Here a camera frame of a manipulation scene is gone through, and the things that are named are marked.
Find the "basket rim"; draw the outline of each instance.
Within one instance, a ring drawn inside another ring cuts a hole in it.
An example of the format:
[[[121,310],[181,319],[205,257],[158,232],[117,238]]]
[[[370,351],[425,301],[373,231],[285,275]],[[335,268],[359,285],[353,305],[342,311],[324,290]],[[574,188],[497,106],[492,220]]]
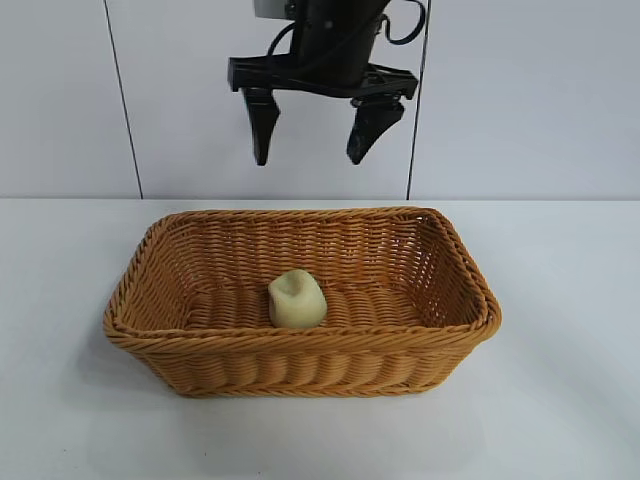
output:
[[[120,322],[120,311],[126,304],[129,293],[137,280],[139,266],[144,262],[146,252],[153,247],[156,239],[175,223],[185,220],[210,219],[212,215],[217,218],[242,218],[250,216],[252,218],[260,218],[263,216],[274,216],[281,214],[291,219],[304,218],[305,220],[313,219],[329,219],[332,221],[340,221],[341,218],[353,218],[353,216],[365,218],[380,218],[387,216],[396,216],[398,214],[425,216],[429,215],[437,221],[443,238],[447,241],[448,246],[456,260],[456,268],[465,276],[465,279],[471,284],[472,289],[478,293],[477,301],[482,302],[481,318],[465,325],[450,325],[444,327],[426,327],[426,326],[365,326],[365,327],[322,327],[307,330],[286,329],[286,328],[235,328],[235,329],[201,329],[201,330],[184,330],[184,329],[158,329],[158,330],[138,330]],[[132,350],[136,348],[160,347],[168,343],[184,343],[191,345],[190,348],[196,346],[204,347],[205,344],[214,342],[217,347],[224,349],[225,345],[230,350],[241,348],[241,343],[253,343],[253,341],[262,344],[283,343],[281,340],[289,340],[289,343],[297,343],[304,340],[310,342],[313,339],[325,339],[326,337],[336,337],[341,341],[355,337],[359,340],[367,339],[370,343],[369,349],[376,348],[377,339],[388,339],[394,337],[396,341],[403,347],[411,348],[411,344],[416,347],[424,347],[426,344],[435,346],[438,343],[451,344],[452,340],[457,337],[469,340],[469,336],[477,337],[477,342],[486,340],[491,337],[499,328],[502,320],[500,307],[489,289],[486,280],[480,273],[474,260],[467,252],[462,244],[460,237],[455,231],[452,223],[438,210],[424,207],[374,207],[374,208],[348,208],[348,209],[329,209],[329,210],[193,210],[181,213],[167,215],[155,223],[153,223],[138,245],[135,255],[131,259],[127,271],[118,283],[113,295],[111,296],[104,314],[103,327],[105,333],[112,342],[118,343],[123,348]]]

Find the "rectangular basket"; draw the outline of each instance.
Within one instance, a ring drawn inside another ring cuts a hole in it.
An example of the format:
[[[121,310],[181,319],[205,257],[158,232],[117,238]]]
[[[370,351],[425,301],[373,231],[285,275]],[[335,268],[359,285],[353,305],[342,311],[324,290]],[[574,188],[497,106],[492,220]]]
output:
[[[269,322],[294,268],[322,286],[320,327]],[[104,330],[182,395],[375,396],[439,385],[500,321],[435,210],[202,211],[149,228]]]

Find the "table surface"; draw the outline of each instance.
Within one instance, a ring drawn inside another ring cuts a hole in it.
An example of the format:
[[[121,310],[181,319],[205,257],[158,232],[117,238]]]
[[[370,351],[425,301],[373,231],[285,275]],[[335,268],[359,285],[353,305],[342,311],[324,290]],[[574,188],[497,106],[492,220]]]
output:
[[[504,314],[423,395],[184,399],[102,334],[165,214],[391,204],[0,200],[0,478],[640,478],[640,203],[412,202],[453,221]]]

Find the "soft yellow object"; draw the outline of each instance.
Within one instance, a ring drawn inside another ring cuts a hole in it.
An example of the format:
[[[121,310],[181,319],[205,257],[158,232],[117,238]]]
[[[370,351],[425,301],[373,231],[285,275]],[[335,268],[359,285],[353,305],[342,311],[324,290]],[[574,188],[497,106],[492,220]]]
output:
[[[313,328],[327,315],[327,300],[316,279],[291,270],[269,284],[269,316],[274,327]]]

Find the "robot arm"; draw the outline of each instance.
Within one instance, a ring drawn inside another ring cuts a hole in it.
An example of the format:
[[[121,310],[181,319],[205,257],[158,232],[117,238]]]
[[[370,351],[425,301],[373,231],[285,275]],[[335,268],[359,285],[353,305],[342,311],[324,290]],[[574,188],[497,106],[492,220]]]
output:
[[[300,90],[335,98],[352,98],[357,109],[347,154],[360,164],[384,132],[402,119],[400,99],[412,99],[418,80],[409,71],[369,63],[376,35],[386,22],[387,39],[396,45],[415,40],[427,22],[428,12],[419,0],[416,28],[406,38],[393,40],[384,10],[391,0],[280,0],[285,27],[262,57],[231,58],[229,83],[242,91],[258,165],[267,163],[273,129],[280,116],[273,90]],[[256,0],[258,7],[274,2]],[[277,10],[265,16],[278,16]],[[275,49],[292,32],[289,53]]]

